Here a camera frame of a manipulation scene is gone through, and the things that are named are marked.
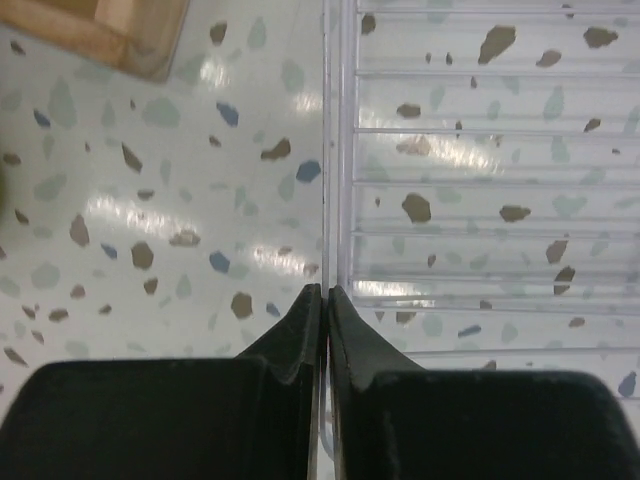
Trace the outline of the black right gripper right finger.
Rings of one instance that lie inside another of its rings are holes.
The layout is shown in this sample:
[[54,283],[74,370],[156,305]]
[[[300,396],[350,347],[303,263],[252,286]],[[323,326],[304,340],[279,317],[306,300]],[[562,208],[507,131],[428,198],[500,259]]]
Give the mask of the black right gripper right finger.
[[610,390],[571,371],[429,370],[329,293],[340,479],[635,479],[639,446]]

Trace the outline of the wooden clothes rack stand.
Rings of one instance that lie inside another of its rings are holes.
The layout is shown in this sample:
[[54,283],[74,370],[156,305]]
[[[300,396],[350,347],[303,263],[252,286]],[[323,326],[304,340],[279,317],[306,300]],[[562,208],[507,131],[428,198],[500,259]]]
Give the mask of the wooden clothes rack stand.
[[184,0],[5,0],[1,22],[114,70],[161,83],[169,76],[188,7]]

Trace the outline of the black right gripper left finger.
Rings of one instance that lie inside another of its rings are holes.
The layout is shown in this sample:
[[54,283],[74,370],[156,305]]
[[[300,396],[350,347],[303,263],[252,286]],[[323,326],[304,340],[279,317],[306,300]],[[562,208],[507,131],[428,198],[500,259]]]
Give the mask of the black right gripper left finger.
[[24,384],[5,479],[305,479],[317,451],[320,288],[233,358],[69,361]]

